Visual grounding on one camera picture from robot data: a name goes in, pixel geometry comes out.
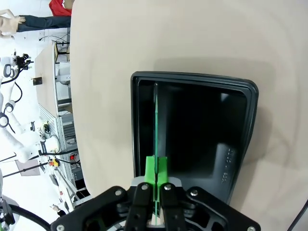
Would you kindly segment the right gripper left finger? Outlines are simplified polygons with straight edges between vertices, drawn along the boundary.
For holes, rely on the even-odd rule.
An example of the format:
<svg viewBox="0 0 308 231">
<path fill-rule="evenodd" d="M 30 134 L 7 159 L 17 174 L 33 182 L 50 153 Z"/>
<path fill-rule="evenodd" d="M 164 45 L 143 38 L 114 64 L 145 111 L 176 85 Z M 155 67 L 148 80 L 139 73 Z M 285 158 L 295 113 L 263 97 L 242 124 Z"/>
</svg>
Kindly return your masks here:
<svg viewBox="0 0 308 231">
<path fill-rule="evenodd" d="M 146 158 L 145 175 L 128 190 L 113 186 L 51 224 L 53 231 L 107 231 L 124 222 L 124 231 L 144 231 L 157 220 L 158 158 Z"/>
</svg>

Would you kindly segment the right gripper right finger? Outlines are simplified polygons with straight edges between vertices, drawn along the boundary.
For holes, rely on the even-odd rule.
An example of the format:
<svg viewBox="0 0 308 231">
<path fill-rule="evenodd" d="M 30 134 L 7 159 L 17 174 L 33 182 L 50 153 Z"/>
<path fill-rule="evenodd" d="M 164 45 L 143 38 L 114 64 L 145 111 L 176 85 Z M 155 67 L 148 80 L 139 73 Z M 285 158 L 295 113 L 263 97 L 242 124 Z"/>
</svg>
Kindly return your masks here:
<svg viewBox="0 0 308 231">
<path fill-rule="evenodd" d="M 261 226 L 204 189 L 188 190 L 168 179 L 167 158 L 158 158 L 159 204 L 167 231 L 259 231 Z"/>
</svg>

